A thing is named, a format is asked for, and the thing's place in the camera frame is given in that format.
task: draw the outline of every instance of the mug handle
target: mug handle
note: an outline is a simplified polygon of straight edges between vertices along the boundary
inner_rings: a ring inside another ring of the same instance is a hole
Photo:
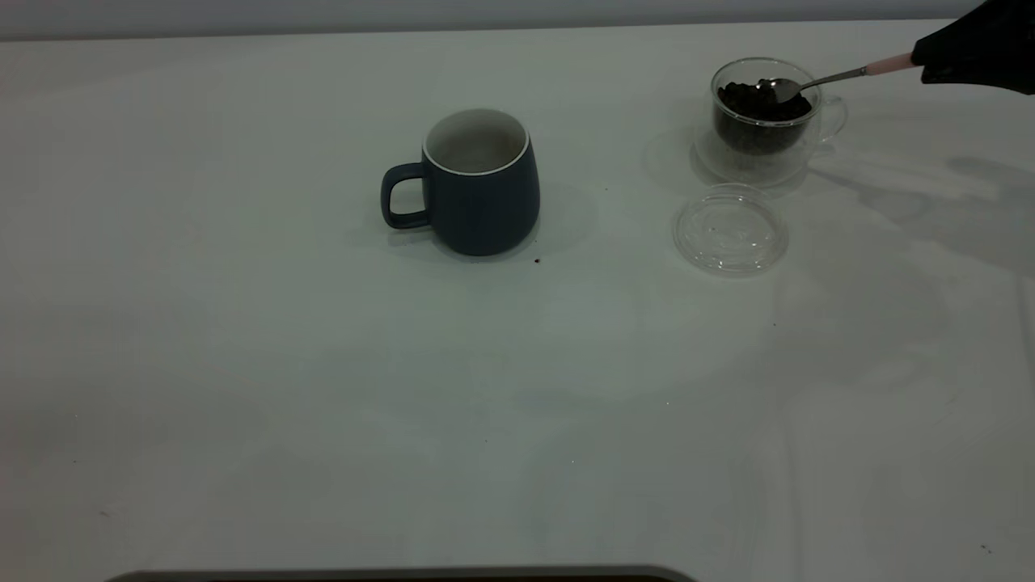
[[[391,191],[395,184],[423,176],[424,170],[420,164],[403,164],[385,172],[385,177],[381,180],[381,215],[391,228],[406,230],[426,227],[430,224],[426,209],[409,214],[396,214],[391,211]]]
[[[828,111],[833,114],[830,120],[827,120]],[[820,143],[830,141],[845,128],[845,123],[848,123],[848,106],[845,105],[845,99],[837,95],[823,99],[823,116],[820,118]]]

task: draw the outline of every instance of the blue mug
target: blue mug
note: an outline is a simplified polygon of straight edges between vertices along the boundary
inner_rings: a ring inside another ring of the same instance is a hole
[[[424,209],[391,211],[391,192],[420,178]],[[424,138],[419,164],[381,181],[381,215],[394,229],[431,226],[464,255],[495,255],[518,245],[539,216],[539,175],[532,140],[520,121],[491,109],[454,113]]]

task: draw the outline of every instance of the glass cup handle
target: glass cup handle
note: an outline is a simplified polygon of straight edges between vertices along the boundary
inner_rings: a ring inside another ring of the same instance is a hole
[[[848,105],[837,95],[823,99],[823,112],[820,117],[820,142],[830,141],[848,123]]]

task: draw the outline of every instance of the dark object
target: dark object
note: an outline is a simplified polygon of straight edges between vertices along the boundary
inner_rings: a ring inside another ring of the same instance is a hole
[[[421,178],[424,210],[391,211],[391,191]],[[528,132],[513,117],[478,109],[432,128],[420,164],[404,164],[381,181],[381,214],[394,229],[431,225],[450,249],[495,255],[528,236],[539,216],[539,176]]]
[[[806,123],[770,126],[757,121],[792,121],[812,111],[811,104],[800,93],[778,104],[770,87],[730,83],[718,88],[718,98],[727,108],[748,120],[738,119],[721,108],[714,108],[715,132],[728,146],[740,153],[767,155],[794,145],[805,130]]]
[[[924,83],[988,85],[1035,94],[1035,1],[987,0],[916,41]]]
[[[134,572],[108,582],[694,582],[654,566],[470,568],[374,571]]]

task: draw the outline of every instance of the metal spoon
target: metal spoon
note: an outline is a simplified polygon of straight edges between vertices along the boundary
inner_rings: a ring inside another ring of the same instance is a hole
[[[831,75],[830,77],[809,81],[804,85],[798,84],[790,79],[782,78],[760,79],[757,87],[759,89],[767,87],[772,89],[773,93],[776,95],[776,103],[781,104],[793,99],[794,96],[800,93],[803,89],[807,89],[816,85],[823,85],[824,83],[831,83],[833,81],[844,81],[846,79],[855,79],[856,77],[883,75],[885,72],[916,66],[913,64],[913,61],[910,60],[911,56],[912,53],[907,53],[905,55],[898,55],[897,57],[871,62],[866,66],[853,68],[852,70],[846,70],[845,72],[838,72],[837,75]]]

